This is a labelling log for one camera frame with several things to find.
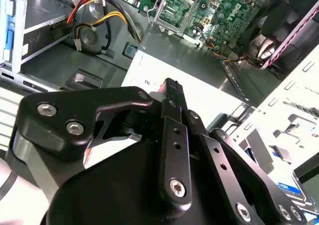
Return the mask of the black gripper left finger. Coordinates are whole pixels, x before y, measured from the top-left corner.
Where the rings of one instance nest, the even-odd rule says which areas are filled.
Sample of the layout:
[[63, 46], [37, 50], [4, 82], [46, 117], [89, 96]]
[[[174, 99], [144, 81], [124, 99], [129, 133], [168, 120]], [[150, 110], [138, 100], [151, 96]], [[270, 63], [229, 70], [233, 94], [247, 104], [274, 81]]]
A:
[[191, 198], [188, 131], [171, 98], [159, 102], [138, 87], [32, 94], [18, 109], [18, 158], [50, 203], [72, 177], [122, 150], [149, 143], [157, 150], [160, 186]]

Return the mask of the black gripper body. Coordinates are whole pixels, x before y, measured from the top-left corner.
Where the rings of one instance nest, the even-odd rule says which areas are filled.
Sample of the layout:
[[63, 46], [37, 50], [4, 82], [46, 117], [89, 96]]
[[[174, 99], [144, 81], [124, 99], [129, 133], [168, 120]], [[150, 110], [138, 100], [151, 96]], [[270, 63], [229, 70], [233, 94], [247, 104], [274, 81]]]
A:
[[49, 225], [185, 225], [193, 203], [193, 185], [176, 197], [160, 186], [158, 150], [149, 143], [132, 145], [68, 180], [55, 194]]

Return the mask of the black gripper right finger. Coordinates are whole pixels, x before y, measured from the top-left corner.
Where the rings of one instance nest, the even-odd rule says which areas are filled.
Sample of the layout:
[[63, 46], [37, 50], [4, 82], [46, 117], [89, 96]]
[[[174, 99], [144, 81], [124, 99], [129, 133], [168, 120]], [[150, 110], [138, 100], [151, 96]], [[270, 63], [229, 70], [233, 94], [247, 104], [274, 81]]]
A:
[[185, 120], [190, 150], [193, 203], [186, 225], [305, 225], [304, 213], [221, 129], [208, 132], [187, 93]]

